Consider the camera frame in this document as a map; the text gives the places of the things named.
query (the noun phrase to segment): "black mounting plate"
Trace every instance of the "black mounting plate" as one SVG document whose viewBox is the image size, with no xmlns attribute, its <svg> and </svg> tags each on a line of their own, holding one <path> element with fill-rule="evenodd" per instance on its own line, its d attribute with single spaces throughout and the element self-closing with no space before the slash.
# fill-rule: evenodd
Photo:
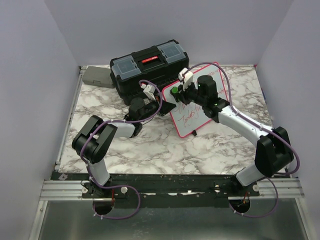
<svg viewBox="0 0 320 240">
<path fill-rule="evenodd" d="M 216 207 L 228 208 L 228 197 L 259 196 L 253 190 L 253 183 L 235 191 L 231 187 L 232 175 L 177 175 L 177 174 L 111 174 L 106 186 L 129 185 L 138 190 L 141 208 L 190 208 Z M 94 183 L 84 186 L 87 193 L 84 199 L 112 198 L 112 190 L 101 189 Z M 114 189 L 116 208 L 136 208 L 137 194 L 128 188 L 126 193 L 121 188 Z"/>
</svg>

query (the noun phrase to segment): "metal floor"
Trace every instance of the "metal floor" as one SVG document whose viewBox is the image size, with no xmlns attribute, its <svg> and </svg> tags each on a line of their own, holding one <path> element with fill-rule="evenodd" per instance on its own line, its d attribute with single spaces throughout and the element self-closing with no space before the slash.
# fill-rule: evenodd
<svg viewBox="0 0 320 240">
<path fill-rule="evenodd" d="M 268 212 L 274 199 L 253 199 L 247 212 Z M 126 215 L 132 209 L 115 209 Z M 246 218 L 229 208 L 142 208 L 126 220 L 93 217 L 90 201 L 49 201 L 41 240 L 307 240 L 295 199 L 279 199 L 274 214 Z"/>
</svg>

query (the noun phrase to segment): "metal rail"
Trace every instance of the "metal rail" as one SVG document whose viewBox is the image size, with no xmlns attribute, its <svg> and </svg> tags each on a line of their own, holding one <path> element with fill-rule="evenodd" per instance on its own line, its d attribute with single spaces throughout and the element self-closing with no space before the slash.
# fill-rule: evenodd
<svg viewBox="0 0 320 240">
<path fill-rule="evenodd" d="M 279 198 L 296 199 L 305 196 L 298 178 L 274 178 L 272 181 L 278 190 Z M 273 199 L 276 197 L 274 187 L 268 180 L 262 180 L 257 185 L 260 196 L 252 196 L 251 199 Z M 81 181 L 44 181 L 40 201 L 111 201 L 111 198 L 82 198 L 82 188 Z M 243 196 L 229 197 L 229 200 L 240 198 Z"/>
</svg>

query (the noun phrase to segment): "toolbox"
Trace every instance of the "toolbox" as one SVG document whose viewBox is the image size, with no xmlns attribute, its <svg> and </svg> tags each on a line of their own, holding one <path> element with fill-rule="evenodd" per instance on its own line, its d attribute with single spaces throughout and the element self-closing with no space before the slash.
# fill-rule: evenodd
<svg viewBox="0 0 320 240">
<path fill-rule="evenodd" d="M 133 52 L 110 62 L 111 79 L 126 105 L 134 98 L 147 98 L 139 86 L 149 80 L 162 90 L 175 82 L 178 73 L 189 67 L 189 57 L 176 40 Z"/>
</svg>

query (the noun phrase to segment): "small whiteboard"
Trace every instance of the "small whiteboard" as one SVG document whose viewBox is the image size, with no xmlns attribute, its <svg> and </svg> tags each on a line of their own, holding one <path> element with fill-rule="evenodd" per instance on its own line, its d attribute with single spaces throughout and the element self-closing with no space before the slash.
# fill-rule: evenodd
<svg viewBox="0 0 320 240">
<path fill-rule="evenodd" d="M 226 88 L 223 82 L 223 78 L 219 68 L 214 65 L 206 65 L 193 72 L 193 80 L 195 87 L 198 88 L 197 80 L 202 75 L 210 75 L 216 82 L 216 89 L 218 96 L 222 99 L 228 100 Z M 173 87 L 177 87 L 181 82 L 176 81 L 162 90 L 163 98 L 166 102 L 176 104 L 177 107 L 171 110 L 170 115 L 172 117 L 174 126 L 180 138 L 185 138 L 191 134 L 194 130 L 201 128 L 203 125 L 211 121 L 208 118 L 202 107 L 191 102 L 188 105 L 184 105 L 182 102 L 176 102 L 174 97 L 170 94 L 170 90 Z"/>
</svg>

